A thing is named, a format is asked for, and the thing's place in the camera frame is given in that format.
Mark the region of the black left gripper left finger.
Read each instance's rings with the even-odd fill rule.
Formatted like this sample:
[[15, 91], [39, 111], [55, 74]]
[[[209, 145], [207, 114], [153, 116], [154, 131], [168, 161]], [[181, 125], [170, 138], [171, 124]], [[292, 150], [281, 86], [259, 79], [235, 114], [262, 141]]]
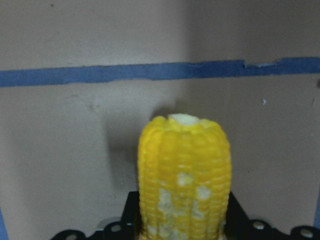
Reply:
[[110, 222], [87, 236], [80, 230], [66, 229], [52, 237], [53, 240], [139, 240], [141, 215], [139, 192], [130, 191], [119, 220]]

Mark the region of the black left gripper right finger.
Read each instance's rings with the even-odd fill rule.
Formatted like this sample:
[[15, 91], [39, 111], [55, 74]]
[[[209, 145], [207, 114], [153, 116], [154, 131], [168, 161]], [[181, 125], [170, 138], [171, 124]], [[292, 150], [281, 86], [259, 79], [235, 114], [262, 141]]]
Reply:
[[318, 240], [320, 229], [300, 225], [285, 234], [262, 219], [250, 219], [231, 192], [228, 199], [224, 235], [227, 240]]

